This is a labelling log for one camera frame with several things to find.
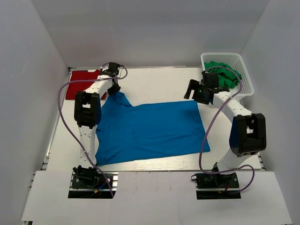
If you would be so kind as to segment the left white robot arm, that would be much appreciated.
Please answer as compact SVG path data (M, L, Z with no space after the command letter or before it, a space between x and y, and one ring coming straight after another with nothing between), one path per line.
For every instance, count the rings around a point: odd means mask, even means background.
M105 93L120 90L118 75L121 65L108 63L100 68L100 75L88 88L75 95L74 119L78 125L81 150L79 165L92 167L96 161L96 129L101 120L100 99Z

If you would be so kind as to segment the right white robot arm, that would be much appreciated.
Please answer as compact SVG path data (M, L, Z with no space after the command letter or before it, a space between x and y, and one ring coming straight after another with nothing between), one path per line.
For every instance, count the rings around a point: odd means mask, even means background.
M219 87L215 73L203 72L202 75L201 81L189 81L184 98L192 98L201 104L213 104L218 108L206 130L200 151L204 150L207 136L220 113L232 124L229 150L210 172L212 183L222 187L229 181L227 173L243 168L246 159L266 149L266 120L263 114L246 109L235 99L235 94L230 94L228 88Z

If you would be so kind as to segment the blue t shirt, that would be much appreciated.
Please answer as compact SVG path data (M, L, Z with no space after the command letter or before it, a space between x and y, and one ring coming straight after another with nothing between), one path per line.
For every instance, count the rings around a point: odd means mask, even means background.
M98 165L210 152L195 101L133 106L118 92L104 103L96 135Z

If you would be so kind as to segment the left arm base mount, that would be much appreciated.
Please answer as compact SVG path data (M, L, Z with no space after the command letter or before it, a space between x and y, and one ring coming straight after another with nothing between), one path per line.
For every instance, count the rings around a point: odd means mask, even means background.
M69 185L69 199L112 199L118 185L118 173L102 174L95 168L74 167Z

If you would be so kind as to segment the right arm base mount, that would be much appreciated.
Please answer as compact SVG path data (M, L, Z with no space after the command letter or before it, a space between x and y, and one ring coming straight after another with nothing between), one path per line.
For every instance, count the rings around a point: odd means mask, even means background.
M197 200L240 199L240 186L236 173L205 174L191 176L195 182Z

